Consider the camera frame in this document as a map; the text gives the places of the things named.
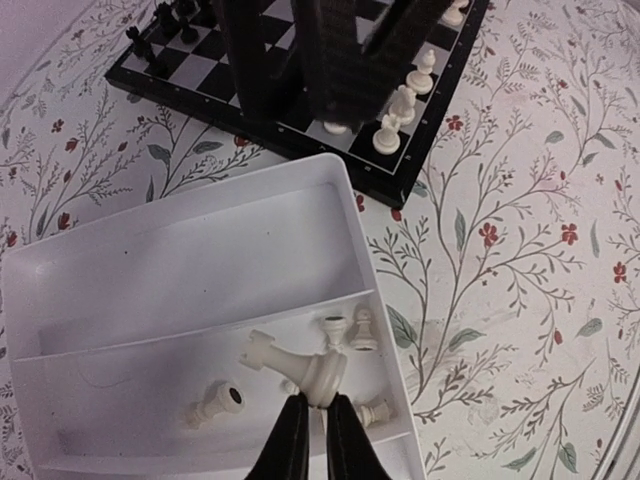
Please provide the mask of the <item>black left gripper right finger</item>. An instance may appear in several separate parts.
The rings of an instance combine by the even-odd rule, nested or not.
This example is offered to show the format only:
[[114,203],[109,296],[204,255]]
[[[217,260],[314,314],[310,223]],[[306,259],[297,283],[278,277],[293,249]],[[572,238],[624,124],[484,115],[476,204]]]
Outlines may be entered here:
[[337,394],[327,409],[327,464],[332,480],[389,480],[350,399]]

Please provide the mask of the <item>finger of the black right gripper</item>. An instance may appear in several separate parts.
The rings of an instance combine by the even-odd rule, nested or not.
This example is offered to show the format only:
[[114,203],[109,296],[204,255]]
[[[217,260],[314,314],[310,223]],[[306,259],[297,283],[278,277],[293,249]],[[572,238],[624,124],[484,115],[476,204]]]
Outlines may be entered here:
[[258,1],[217,3],[217,21],[243,114],[250,121],[276,121],[302,92],[303,72],[296,45],[280,61],[267,52],[260,13]]
[[374,120],[447,9],[446,1],[395,1],[359,43],[355,1],[294,1],[296,47],[314,117],[353,131]]

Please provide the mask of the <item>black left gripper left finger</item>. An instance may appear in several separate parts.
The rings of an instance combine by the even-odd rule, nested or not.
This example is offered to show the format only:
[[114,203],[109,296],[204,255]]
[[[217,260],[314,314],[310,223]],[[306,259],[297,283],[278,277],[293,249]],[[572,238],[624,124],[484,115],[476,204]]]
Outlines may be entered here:
[[247,480],[307,480],[309,444],[307,397],[289,396]]

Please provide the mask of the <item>white chess king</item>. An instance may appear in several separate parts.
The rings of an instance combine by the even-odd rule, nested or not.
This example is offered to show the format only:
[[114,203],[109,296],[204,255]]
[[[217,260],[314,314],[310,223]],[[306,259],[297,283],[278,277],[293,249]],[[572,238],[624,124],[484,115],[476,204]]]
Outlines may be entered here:
[[376,423],[386,423],[391,418],[391,408],[385,400],[382,400],[376,405],[359,404],[355,409],[359,421],[364,428],[368,428]]

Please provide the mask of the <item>white chess knight piece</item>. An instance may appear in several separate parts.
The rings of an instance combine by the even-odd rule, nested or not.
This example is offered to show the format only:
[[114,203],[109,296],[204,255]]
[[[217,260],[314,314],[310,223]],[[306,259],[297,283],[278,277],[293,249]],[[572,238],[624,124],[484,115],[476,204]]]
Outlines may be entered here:
[[415,118],[416,92],[406,85],[400,85],[389,112],[395,115],[401,125],[408,125]]

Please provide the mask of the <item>white chess pawn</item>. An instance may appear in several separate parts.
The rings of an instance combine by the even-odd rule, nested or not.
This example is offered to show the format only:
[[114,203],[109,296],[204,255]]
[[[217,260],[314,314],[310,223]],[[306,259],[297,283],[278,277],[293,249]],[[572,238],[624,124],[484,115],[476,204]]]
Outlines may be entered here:
[[434,85],[431,73],[435,63],[435,51],[429,49],[416,60],[416,69],[406,76],[405,84],[419,95],[429,93]]
[[328,132],[331,135],[342,135],[349,130],[349,127],[346,125],[327,122],[327,121],[323,122],[323,128],[326,132]]

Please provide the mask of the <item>white chess rook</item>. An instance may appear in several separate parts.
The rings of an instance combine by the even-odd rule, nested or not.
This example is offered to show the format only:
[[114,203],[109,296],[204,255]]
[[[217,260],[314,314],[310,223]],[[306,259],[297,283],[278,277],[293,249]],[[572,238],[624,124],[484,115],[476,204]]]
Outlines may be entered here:
[[278,347],[274,337],[252,330],[239,362],[256,371],[269,368],[283,375],[298,386],[311,407],[326,409],[338,393],[348,358],[335,350],[324,354],[296,354]]

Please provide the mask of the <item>black and silver chessboard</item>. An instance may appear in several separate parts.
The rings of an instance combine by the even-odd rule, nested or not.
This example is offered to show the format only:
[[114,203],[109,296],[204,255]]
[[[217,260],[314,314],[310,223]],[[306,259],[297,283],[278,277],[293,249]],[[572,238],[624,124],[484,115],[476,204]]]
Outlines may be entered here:
[[401,126],[399,148],[388,155],[374,148],[379,118],[354,133],[332,134],[314,118],[302,82],[286,93],[286,109],[277,120],[247,120],[208,1],[160,3],[146,29],[127,29],[130,44],[105,78],[116,88],[245,135],[289,159],[336,154],[357,190],[400,209],[434,142],[488,7],[486,1],[463,2],[456,20],[439,20],[419,53],[402,67],[399,85],[422,82],[429,73],[431,88],[417,93],[414,118]]

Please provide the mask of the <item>white plastic tray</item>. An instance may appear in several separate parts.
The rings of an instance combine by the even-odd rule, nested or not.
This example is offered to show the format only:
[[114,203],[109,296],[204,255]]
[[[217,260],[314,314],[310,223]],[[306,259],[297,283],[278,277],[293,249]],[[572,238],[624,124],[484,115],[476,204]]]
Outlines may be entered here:
[[[2,291],[24,442],[38,479],[241,479],[295,385],[239,362],[250,332],[324,354],[323,318],[348,326],[337,394],[385,400],[364,428],[391,479],[425,475],[394,335],[343,161],[246,173],[104,217],[8,253]],[[373,314],[375,351],[351,347]],[[245,408],[190,429],[219,383]],[[327,415],[309,413],[309,475],[327,468]]]

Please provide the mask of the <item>white chess piece corner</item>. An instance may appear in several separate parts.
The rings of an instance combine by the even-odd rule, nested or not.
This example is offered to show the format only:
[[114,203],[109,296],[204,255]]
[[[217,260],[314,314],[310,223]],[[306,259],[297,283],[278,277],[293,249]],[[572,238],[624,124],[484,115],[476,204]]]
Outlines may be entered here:
[[400,146],[400,126],[400,120],[395,114],[385,114],[381,121],[381,128],[372,138],[374,149],[383,155],[395,153]]

